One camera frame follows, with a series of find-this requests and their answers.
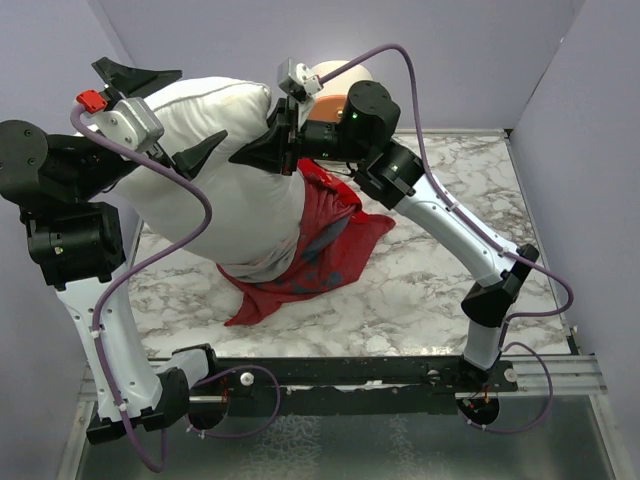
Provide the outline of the white pillow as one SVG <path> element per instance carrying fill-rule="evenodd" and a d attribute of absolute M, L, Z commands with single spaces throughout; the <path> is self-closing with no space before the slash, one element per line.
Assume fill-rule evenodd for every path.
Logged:
<path fill-rule="evenodd" d="M 305 204 L 300 174 L 230 161 L 267 132 L 271 101 L 268 86 L 226 77 L 178 81 L 146 99 L 164 126 L 160 144 L 169 155 L 226 131 L 193 181 L 212 205 L 211 223 L 185 248 L 246 283 L 274 280 L 290 267 Z"/>

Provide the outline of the red printed pillowcase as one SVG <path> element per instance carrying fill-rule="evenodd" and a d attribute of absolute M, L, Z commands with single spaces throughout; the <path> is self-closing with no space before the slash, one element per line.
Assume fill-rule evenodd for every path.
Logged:
<path fill-rule="evenodd" d="M 274 280 L 249 283 L 220 273 L 243 293 L 227 327 L 255 325 L 287 303 L 310 300 L 356 282 L 377 242 L 396 225 L 381 214 L 362 210 L 356 192 L 310 159 L 298 162 L 305 204 L 296 252 L 288 269 Z"/>

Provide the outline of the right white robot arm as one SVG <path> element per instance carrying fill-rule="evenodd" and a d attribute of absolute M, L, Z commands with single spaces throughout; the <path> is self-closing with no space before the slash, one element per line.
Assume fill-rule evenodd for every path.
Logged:
<path fill-rule="evenodd" d="M 267 132 L 233 154 L 231 163 L 281 175 L 292 174 L 302 159 L 355 163 L 353 179 L 362 193 L 422 227 L 472 275 L 461 302 L 469 328 L 459 378 L 469 390 L 486 388 L 496 376 L 507 314 L 538 250 L 484 225 L 426 172 L 422 157 L 393 140 L 400 108 L 380 83 L 355 82 L 337 122 L 301 122 L 298 113 L 293 97 L 279 100 Z"/>

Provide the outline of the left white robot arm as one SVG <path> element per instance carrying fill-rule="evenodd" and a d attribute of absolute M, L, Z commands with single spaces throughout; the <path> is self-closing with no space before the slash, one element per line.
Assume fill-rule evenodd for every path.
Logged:
<path fill-rule="evenodd" d="M 19 208 L 29 255 L 76 325 L 98 397 L 87 436 L 99 444 L 139 426 L 172 426 L 188 413 L 191 388 L 214 392 L 221 371 L 206 345 L 179 350 L 157 368 L 149 363 L 130 305 L 132 270 L 119 213 L 98 195 L 139 166 L 193 191 L 194 178 L 225 133 L 168 154 L 159 143 L 163 125 L 146 100 L 181 72 L 108 58 L 93 67 L 104 87 L 79 94 L 72 112 L 75 125 L 88 115 L 93 130 L 71 136 L 23 120 L 2 123 L 1 194 Z"/>

